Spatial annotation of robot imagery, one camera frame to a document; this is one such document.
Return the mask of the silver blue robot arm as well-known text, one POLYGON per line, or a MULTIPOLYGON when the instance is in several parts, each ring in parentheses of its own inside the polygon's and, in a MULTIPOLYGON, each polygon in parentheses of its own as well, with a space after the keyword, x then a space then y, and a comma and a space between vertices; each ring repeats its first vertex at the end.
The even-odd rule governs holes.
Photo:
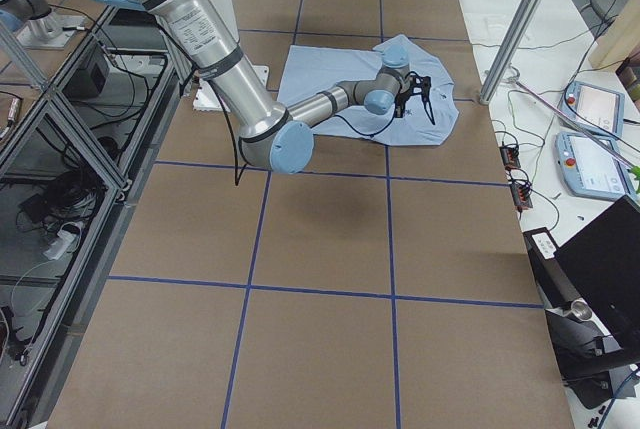
POLYGON ((96 0, 152 14, 221 97, 240 123, 234 146, 245 163, 291 174, 302 171, 314 149, 314 126, 350 106, 384 115, 417 94, 425 79, 411 71, 407 51, 393 45, 382 53, 372 80, 342 81, 291 107, 276 102, 251 66, 211 0, 96 0))
POLYGON ((1 0, 1 22, 13 33, 28 21, 47 17, 51 12, 46 0, 1 0))

